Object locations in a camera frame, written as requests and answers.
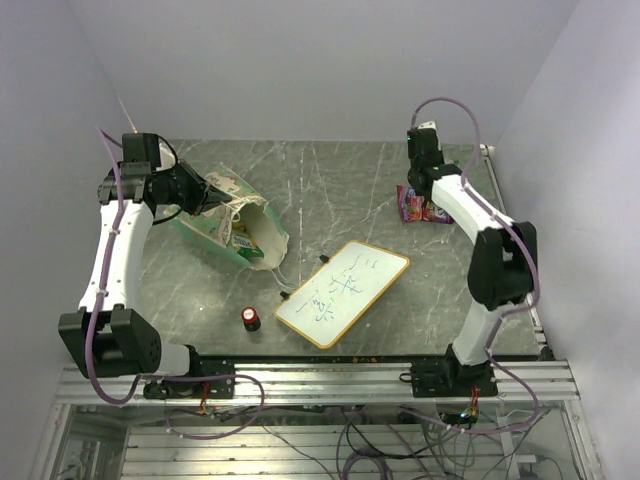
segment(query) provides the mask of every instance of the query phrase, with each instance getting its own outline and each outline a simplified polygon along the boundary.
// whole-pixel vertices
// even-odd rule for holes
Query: marble tabletop
[[[460,331],[471,296],[466,273],[472,244],[455,225],[402,225],[396,185],[406,185],[403,142],[175,141],[202,175],[223,163],[270,201],[291,235],[280,273],[253,271],[187,243],[171,224],[153,227],[145,245],[140,313],[165,341],[201,354],[441,354]],[[463,166],[467,146],[445,146]],[[470,180],[494,205],[487,159]],[[360,240],[406,255],[410,267],[331,349],[320,350],[278,321],[283,287],[298,285],[332,255]],[[262,327],[245,331],[241,310],[253,306]],[[537,354],[529,315],[502,329],[496,353]]]

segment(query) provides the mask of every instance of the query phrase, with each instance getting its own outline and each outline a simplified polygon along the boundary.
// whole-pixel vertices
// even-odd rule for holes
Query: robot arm
[[[458,337],[451,345],[459,366],[487,362],[485,349],[500,315],[509,304],[524,301],[533,290],[533,279],[522,252],[496,221],[500,218],[522,239],[536,261],[536,231],[531,223],[516,223],[494,211],[489,215],[464,190],[462,173],[445,164],[435,122],[426,122],[407,132],[411,169],[409,183],[416,193],[446,210],[474,244],[467,282],[473,297]]]
[[[124,213],[115,238],[102,307],[98,312],[93,356],[97,377],[141,373],[184,375],[193,366],[195,351],[160,340],[158,332],[137,313],[142,250],[158,205],[175,204],[198,215],[232,198],[210,185],[175,152],[159,146],[154,134],[122,136],[120,164]],[[88,376],[84,348],[89,318],[104,270],[105,250],[118,215],[113,171],[98,189],[102,204],[98,252],[89,285],[78,311],[60,317],[58,331],[83,375]]]

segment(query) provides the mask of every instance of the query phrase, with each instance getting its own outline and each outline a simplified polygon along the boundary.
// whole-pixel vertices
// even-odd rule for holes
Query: small red cylinder
[[[255,332],[260,328],[260,317],[253,307],[242,310],[242,324],[247,332]]]

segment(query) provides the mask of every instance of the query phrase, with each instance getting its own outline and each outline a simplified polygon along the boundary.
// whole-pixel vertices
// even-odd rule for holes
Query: green paper bag
[[[208,210],[197,217],[181,213],[171,223],[189,242],[223,256],[243,267],[271,270],[287,253],[289,235],[278,216],[251,185],[230,168],[220,165],[204,177],[213,186],[233,197],[233,201]],[[175,213],[171,206],[165,214]],[[245,258],[231,245],[232,224],[241,221],[249,230],[264,257]]]

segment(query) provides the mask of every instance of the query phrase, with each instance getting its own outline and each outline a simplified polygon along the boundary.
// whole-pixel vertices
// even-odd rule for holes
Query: snack bag
[[[433,202],[426,202],[422,209],[422,220],[425,222],[453,223],[453,218]]]
[[[416,195],[413,187],[396,187],[398,195],[398,213],[403,224],[422,220],[422,197]]]
[[[453,223],[453,218],[433,202],[425,202],[424,197],[416,195],[413,187],[396,187],[398,212],[403,224],[423,220],[435,223]]]

